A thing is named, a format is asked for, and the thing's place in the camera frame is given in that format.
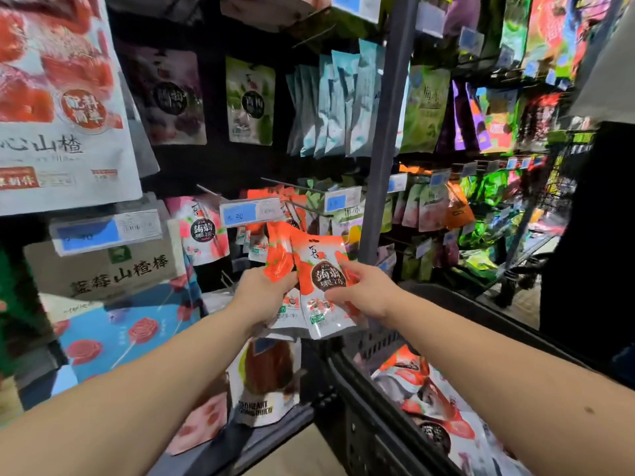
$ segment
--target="person's right arm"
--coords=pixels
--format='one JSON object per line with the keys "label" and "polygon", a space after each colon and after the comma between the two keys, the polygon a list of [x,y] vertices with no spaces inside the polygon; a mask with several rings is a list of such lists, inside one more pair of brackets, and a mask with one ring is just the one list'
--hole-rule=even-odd
{"label": "person's right arm", "polygon": [[327,298],[397,329],[536,476],[635,474],[635,392],[412,295],[376,267],[342,267],[360,282]]}

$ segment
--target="person's left hand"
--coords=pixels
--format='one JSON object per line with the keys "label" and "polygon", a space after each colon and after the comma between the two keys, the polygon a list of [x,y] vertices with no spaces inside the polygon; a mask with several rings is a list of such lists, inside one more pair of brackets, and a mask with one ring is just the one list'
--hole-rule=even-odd
{"label": "person's left hand", "polygon": [[245,322],[250,326],[267,324],[274,319],[285,294],[298,283],[296,272],[285,275],[277,282],[271,282],[264,269],[258,267],[244,271],[234,299],[229,304],[235,313],[247,318]]}

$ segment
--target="snack bag in cart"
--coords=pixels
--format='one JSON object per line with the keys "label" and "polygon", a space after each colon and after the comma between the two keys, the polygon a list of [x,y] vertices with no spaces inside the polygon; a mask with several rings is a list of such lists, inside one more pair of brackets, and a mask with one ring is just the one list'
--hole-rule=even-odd
{"label": "snack bag in cart", "polygon": [[294,231],[291,245],[300,280],[300,305],[311,337],[323,339],[354,330],[357,324],[351,316],[359,314],[357,308],[348,304],[344,310],[326,300],[324,295],[329,289],[357,283],[353,274],[340,266],[342,260],[348,260],[343,239],[336,235]]}
{"label": "snack bag in cart", "polygon": [[[267,253],[266,276],[273,282],[282,279],[293,268],[293,251],[291,250],[291,234],[300,232],[285,221],[267,222],[269,232],[269,251]],[[292,288],[282,301],[277,317],[269,329],[274,331],[282,329],[294,329],[294,335],[308,337],[307,326],[300,308],[300,290]]]}

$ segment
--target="lollipop stick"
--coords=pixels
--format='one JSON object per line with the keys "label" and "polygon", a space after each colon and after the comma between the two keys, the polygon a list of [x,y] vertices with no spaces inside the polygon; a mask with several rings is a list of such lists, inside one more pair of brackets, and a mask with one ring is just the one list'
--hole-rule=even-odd
{"label": "lollipop stick", "polygon": [[174,333],[172,334],[173,336],[177,335],[177,332],[179,331],[179,328],[181,327],[181,322],[183,322],[183,321],[179,320],[179,323],[177,324],[177,328],[174,329]]}
{"label": "lollipop stick", "polygon": [[118,363],[120,363],[120,362],[121,362],[121,360],[122,360],[122,359],[126,356],[126,354],[128,354],[128,353],[130,352],[130,350],[132,349],[132,346],[134,346],[134,345],[135,345],[135,342],[134,342],[134,341],[130,343],[130,346],[128,346],[128,349],[126,349],[126,350],[125,350],[125,352],[121,355],[121,357],[120,357],[119,359],[117,359],[117,360],[115,361],[115,363],[114,363],[114,364],[110,367],[110,370],[111,370],[111,371],[112,371],[114,368],[116,368],[116,367],[117,367]]}
{"label": "lollipop stick", "polygon": [[163,304],[165,304],[168,299],[170,299],[170,297],[172,296],[172,294],[174,293],[174,288],[170,289],[170,292],[168,293],[168,296],[163,300],[163,302],[161,304],[159,304],[159,306],[157,307],[157,312],[159,312],[161,310],[161,308],[163,307]]}

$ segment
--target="person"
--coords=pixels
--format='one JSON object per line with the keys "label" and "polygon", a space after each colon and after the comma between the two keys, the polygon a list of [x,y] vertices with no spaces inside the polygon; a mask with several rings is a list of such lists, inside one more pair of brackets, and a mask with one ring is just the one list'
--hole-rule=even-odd
{"label": "person", "polygon": [[[326,292],[397,329],[536,476],[629,475],[635,395],[344,262],[360,281]],[[145,476],[208,384],[269,322],[295,273],[243,273],[232,302],[143,357],[75,386],[0,430],[5,476]]]}

